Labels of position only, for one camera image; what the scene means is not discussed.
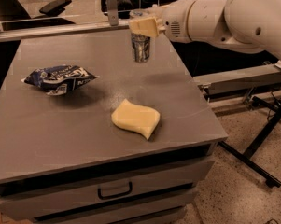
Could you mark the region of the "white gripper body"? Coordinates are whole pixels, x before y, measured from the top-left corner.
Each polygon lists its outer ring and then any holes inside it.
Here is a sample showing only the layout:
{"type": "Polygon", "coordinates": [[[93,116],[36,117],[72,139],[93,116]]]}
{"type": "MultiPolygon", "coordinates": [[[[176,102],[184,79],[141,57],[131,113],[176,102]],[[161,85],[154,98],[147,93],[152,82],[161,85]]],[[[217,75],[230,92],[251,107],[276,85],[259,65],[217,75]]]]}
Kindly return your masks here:
{"type": "Polygon", "coordinates": [[[164,34],[173,42],[189,43],[188,17],[196,0],[177,0],[167,5],[160,17],[166,30],[164,34]]]}

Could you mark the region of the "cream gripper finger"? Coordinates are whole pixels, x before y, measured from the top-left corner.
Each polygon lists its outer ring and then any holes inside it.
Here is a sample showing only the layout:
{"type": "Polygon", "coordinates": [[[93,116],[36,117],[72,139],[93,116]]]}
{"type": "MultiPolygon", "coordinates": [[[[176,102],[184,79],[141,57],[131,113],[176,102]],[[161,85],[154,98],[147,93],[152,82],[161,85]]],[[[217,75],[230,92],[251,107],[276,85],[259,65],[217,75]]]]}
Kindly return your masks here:
{"type": "Polygon", "coordinates": [[[146,8],[146,12],[152,16],[160,17],[165,9],[167,9],[167,5],[153,5],[152,7],[146,8]]]}
{"type": "Polygon", "coordinates": [[[166,28],[162,19],[156,16],[137,17],[129,20],[129,28],[133,34],[147,37],[158,37],[166,28]]]}

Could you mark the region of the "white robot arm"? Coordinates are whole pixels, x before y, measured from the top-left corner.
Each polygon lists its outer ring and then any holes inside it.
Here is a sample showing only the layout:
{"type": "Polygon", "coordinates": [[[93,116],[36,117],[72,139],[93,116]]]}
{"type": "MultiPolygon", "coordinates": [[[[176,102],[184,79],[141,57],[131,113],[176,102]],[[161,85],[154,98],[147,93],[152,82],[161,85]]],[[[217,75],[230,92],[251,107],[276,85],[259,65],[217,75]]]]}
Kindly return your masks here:
{"type": "Polygon", "coordinates": [[[177,0],[131,15],[134,34],[246,54],[265,50],[281,61],[281,0],[177,0]]]}

